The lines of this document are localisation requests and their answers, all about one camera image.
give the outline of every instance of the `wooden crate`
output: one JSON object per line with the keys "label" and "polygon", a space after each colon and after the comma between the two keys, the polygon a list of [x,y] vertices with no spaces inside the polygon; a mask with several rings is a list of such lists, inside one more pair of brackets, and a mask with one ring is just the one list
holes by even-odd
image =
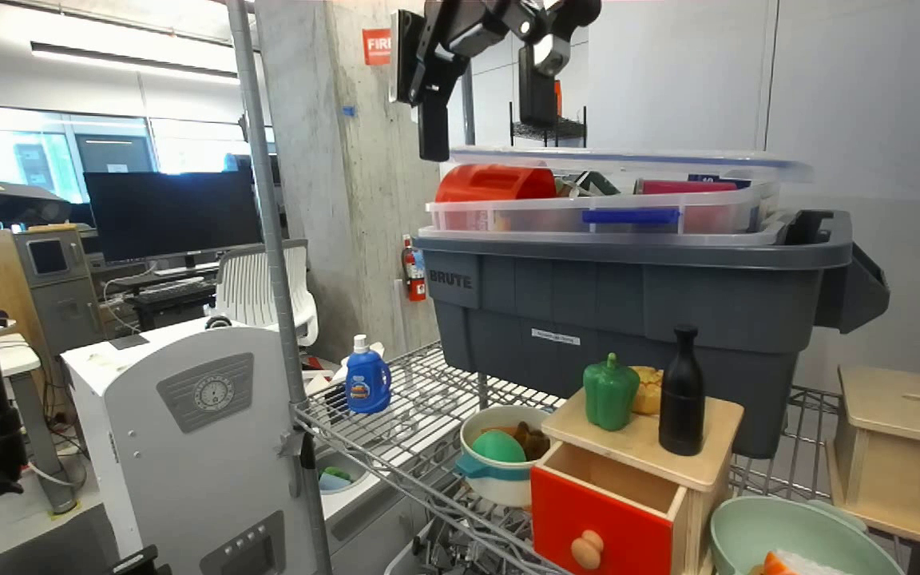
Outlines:
{"label": "wooden crate", "polygon": [[842,366],[842,388],[834,505],[878,529],[920,539],[920,373]]}
{"label": "wooden crate", "polygon": [[586,419],[586,392],[572,395],[543,423],[562,444],[531,474],[536,554],[592,575],[700,572],[742,414],[734,402],[705,399],[703,452],[679,458],[662,451],[656,414],[605,431]]}

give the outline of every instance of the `gray storage bin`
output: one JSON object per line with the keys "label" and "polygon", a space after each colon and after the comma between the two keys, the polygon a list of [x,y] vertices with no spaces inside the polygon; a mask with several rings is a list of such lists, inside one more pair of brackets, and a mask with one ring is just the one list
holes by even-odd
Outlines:
{"label": "gray storage bin", "polygon": [[607,351],[665,364],[674,325],[697,325],[709,395],[745,406],[734,451],[747,458],[777,452],[811,325],[855,330],[888,302],[845,212],[803,212],[779,245],[589,232],[431,232],[415,245],[443,358],[465,372],[572,395]]}

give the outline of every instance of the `laundry detergent bottle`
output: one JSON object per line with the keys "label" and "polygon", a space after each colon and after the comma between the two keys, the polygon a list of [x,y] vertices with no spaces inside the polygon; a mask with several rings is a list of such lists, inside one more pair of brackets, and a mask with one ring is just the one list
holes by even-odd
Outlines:
{"label": "laundry detergent bottle", "polygon": [[391,364],[369,345],[369,336],[355,336],[355,351],[346,358],[346,402],[353,412],[381,412],[394,399]]}

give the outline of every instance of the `computer monitor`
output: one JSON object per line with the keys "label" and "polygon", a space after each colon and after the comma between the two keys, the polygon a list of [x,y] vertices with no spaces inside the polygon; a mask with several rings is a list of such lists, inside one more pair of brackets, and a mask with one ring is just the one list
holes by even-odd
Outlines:
{"label": "computer monitor", "polygon": [[107,262],[263,244],[254,181],[236,174],[101,174],[92,215]]}

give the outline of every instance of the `window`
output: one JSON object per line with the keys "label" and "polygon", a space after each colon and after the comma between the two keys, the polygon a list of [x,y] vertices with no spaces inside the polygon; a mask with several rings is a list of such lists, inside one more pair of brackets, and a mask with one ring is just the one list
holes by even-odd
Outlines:
{"label": "window", "polygon": [[240,125],[149,121],[159,174],[223,174],[229,154],[246,154]]}
{"label": "window", "polygon": [[0,132],[0,181],[48,188],[88,200],[65,132]]}

